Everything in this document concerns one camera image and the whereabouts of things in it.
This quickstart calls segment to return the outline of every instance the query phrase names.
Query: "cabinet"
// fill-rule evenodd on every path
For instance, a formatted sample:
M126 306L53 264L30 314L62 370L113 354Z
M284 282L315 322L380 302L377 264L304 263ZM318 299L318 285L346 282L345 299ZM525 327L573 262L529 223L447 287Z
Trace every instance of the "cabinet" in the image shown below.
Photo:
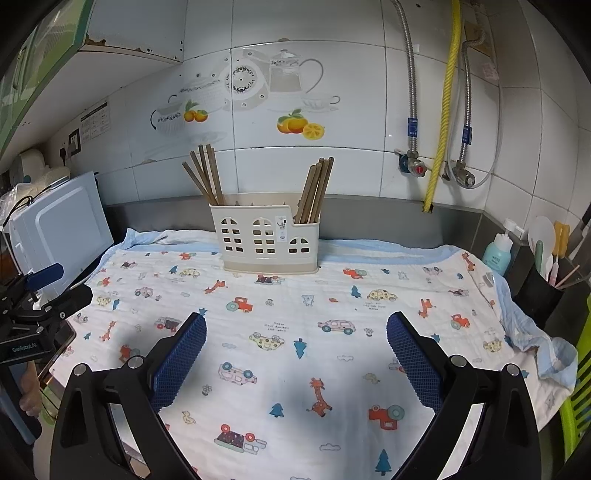
M43 87L84 40L92 0L64 0L31 32L0 80L0 155Z

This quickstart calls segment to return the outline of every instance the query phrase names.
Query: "human hand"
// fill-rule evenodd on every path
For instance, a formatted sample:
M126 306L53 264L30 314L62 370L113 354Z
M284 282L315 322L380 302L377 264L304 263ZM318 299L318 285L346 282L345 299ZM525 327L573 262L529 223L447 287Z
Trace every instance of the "human hand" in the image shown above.
M21 388L23 391L19 402L21 410L30 417L37 417L41 412L41 391L35 362L27 363L27 370L21 377Z

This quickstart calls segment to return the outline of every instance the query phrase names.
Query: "blue gripper pad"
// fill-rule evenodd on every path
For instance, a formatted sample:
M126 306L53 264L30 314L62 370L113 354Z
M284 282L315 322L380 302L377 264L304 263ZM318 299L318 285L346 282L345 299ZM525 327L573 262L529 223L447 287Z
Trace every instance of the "blue gripper pad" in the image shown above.
M207 338L205 318L193 314L172 337L170 353L152 378L150 404L156 413L172 404Z
M386 333L390 347L404 368L418 399L424 406L432 408L437 414L443 405L441 376L433 368L398 313L390 315Z

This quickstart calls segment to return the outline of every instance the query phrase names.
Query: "white blanket with prints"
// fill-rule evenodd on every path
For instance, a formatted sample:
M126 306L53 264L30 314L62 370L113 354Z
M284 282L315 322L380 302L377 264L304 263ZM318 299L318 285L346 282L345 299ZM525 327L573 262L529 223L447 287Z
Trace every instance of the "white blanket with prints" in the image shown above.
M466 252L432 263L418 255L418 264L400 255L390 264L329 259L317 274L266 276L227 272L216 252L168 250L117 250L102 265L87 283L92 304L70 318L77 337L52 373L65 384L82 362L120 367L191 312L203 314L206 344L160 416L205 480L393 476L433 418L388 344L396 311L474 367L518 363L540 428L569 394L538 378L533 352L510 346L489 270ZM442 478L459 468L479 411ZM123 420L119 429L136 449Z

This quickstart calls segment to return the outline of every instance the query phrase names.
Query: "soap bottle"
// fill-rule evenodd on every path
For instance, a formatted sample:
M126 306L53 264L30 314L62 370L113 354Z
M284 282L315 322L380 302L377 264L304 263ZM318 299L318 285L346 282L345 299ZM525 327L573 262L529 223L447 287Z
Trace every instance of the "soap bottle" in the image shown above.
M485 265L501 275L505 274L507 267L511 262L511 247L513 246L513 241L509 238L509 232L514 232L515 230L518 230L521 233L524 232L524 230L517 226L517 224L510 218L505 219L503 227L505 228L505 233L496 234L495 241L488 244L484 256L482 257L482 261Z

